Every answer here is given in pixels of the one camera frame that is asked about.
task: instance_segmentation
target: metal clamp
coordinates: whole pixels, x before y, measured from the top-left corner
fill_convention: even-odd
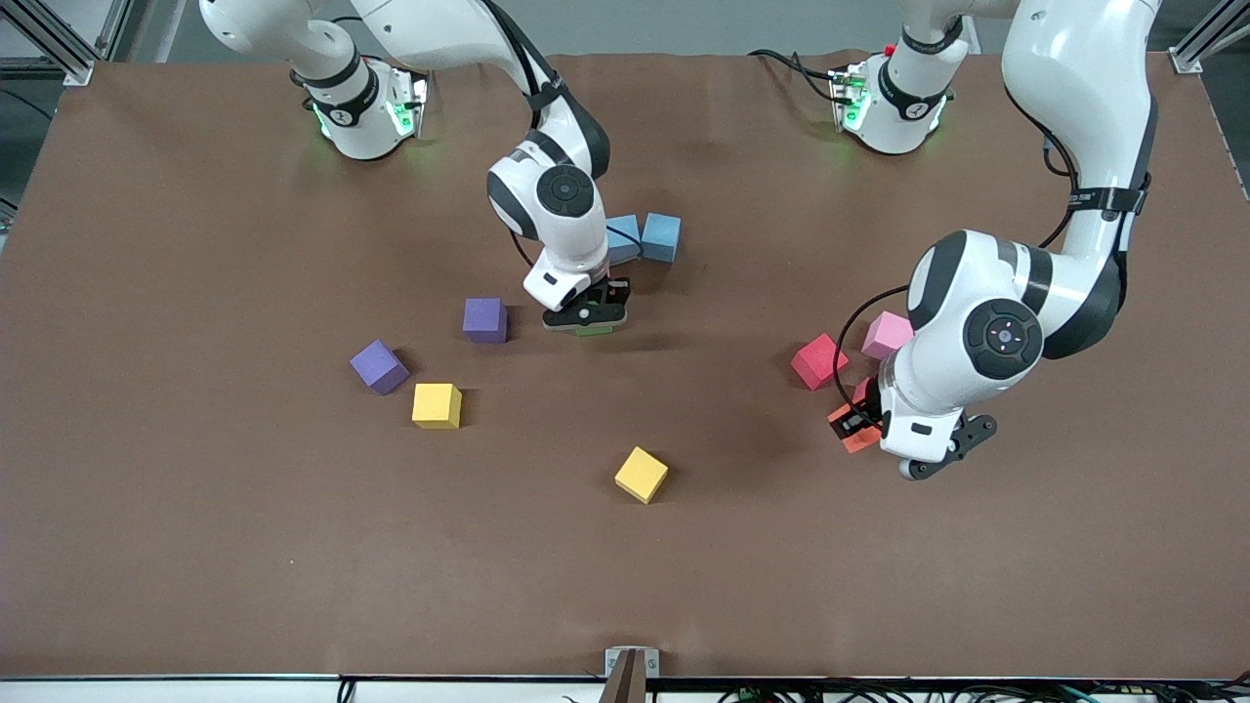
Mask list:
[[[612,667],[616,665],[618,659],[621,654],[626,652],[638,652],[642,655],[642,669],[646,672],[646,678],[660,678],[660,650],[655,647],[641,647],[638,644],[612,647],[611,649],[604,650],[604,675],[610,677],[612,674]]]

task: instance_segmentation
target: yellow cube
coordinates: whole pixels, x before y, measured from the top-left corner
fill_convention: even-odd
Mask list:
[[[669,467],[642,452],[640,447],[635,447],[629,459],[625,459],[625,465],[616,472],[616,485],[642,503],[650,503],[666,475]]]
[[[460,429],[462,398],[450,383],[419,383],[412,392],[412,422],[421,429]]]

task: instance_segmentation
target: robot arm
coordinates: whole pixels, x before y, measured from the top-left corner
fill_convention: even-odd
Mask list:
[[[840,129],[882,154],[911,151],[946,106],[950,79],[968,56],[964,15],[1008,19],[1020,0],[898,0],[902,33],[892,54],[878,54],[838,76]]]
[[[594,179],[610,145],[524,31],[492,0],[356,0],[365,24],[406,65],[498,65],[534,114],[531,129],[486,176],[495,213],[542,253],[525,290],[548,308],[548,329],[615,326],[626,319],[628,279],[608,270],[608,229]]]
[[[339,25],[314,20],[325,0],[200,0],[219,41],[240,54],[275,58],[312,99],[321,131],[352,159],[385,156],[416,131],[412,75],[361,58]]]
[[[529,38],[492,0],[354,0],[365,25],[399,61],[418,69],[500,66],[534,113],[530,131],[488,175],[488,195],[509,229],[544,244],[525,289],[549,329],[625,321],[628,279],[611,279],[602,199],[594,180],[610,145],[595,119]],[[244,54],[288,61],[322,130],[345,155],[375,159],[412,134],[402,109],[414,93],[382,61],[361,59],[339,26],[312,20],[324,0],[200,0],[206,24]]]
[[[1051,254],[964,230],[920,259],[908,293],[915,338],[882,363],[840,429],[860,429],[860,415],[880,422],[881,448],[904,458],[905,478],[928,478],[992,434],[992,418],[968,418],[965,407],[1111,328],[1149,186],[1155,109],[1145,39],[1156,9],[1158,0],[1020,3],[1004,81],[1075,169],[1068,235]]]

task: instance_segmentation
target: pink cube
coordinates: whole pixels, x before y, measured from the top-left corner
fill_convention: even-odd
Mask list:
[[[911,323],[894,313],[881,313],[868,328],[864,339],[864,354],[884,360],[911,339]]]

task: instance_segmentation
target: circular joint cap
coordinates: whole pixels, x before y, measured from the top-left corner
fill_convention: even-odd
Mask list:
[[[964,323],[964,350],[972,368],[995,380],[1028,370],[1044,341],[1038,315],[1015,300],[986,300]]]
[[[551,166],[539,176],[539,203],[549,211],[580,218],[595,204],[595,189],[586,171],[569,164]]]

